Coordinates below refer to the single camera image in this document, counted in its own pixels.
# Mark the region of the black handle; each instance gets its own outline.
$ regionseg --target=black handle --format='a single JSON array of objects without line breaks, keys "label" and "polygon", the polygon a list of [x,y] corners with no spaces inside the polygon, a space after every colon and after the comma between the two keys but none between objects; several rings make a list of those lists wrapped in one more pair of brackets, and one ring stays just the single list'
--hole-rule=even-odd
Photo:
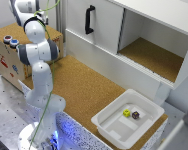
[{"label": "black handle", "polygon": [[90,34],[94,32],[94,30],[90,28],[90,12],[93,10],[95,10],[95,7],[92,5],[90,5],[90,8],[86,10],[86,24],[85,24],[86,34]]}]

